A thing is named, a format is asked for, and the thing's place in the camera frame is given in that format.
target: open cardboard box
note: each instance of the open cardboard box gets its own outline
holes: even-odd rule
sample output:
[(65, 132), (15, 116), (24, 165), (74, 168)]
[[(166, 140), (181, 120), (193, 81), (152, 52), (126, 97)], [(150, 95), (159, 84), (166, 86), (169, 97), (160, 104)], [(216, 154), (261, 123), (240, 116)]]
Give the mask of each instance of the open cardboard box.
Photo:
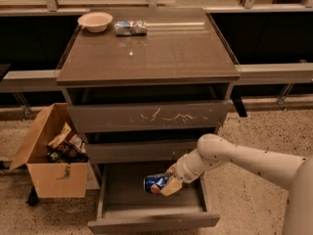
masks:
[(82, 198), (86, 189), (99, 189), (89, 163), (49, 164), (47, 144), (58, 135), (65, 121), (74, 129), (67, 104), (53, 104), (43, 109), (26, 134), (10, 170), (26, 164), (39, 198)]

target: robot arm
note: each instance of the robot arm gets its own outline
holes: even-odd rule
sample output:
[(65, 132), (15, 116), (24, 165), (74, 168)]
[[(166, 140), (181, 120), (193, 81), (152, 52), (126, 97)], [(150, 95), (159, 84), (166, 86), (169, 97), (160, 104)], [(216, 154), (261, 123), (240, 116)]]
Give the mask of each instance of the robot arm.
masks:
[(169, 196), (181, 189), (183, 182), (191, 183), (226, 162), (289, 190), (284, 235), (313, 234), (313, 159), (237, 146), (206, 134), (199, 139), (197, 149), (169, 169), (172, 176), (161, 193)]

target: brown tabletop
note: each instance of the brown tabletop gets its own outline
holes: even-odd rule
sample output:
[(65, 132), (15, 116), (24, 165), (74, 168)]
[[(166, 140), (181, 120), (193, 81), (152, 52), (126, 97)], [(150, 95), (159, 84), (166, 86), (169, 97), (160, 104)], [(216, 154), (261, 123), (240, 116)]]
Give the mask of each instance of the brown tabletop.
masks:
[[(104, 10), (108, 29), (82, 28), (67, 56), (60, 85), (198, 83), (238, 79), (225, 47), (202, 9)], [(116, 36), (114, 22), (144, 20), (147, 35)]]

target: aluminum can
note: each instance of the aluminum can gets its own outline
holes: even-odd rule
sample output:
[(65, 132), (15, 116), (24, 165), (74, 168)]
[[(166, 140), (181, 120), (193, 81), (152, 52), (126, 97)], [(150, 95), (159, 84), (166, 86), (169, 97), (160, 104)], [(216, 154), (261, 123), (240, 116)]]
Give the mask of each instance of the aluminum can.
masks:
[(144, 178), (144, 189), (148, 193), (159, 194), (170, 178), (170, 173), (160, 173), (146, 176)]

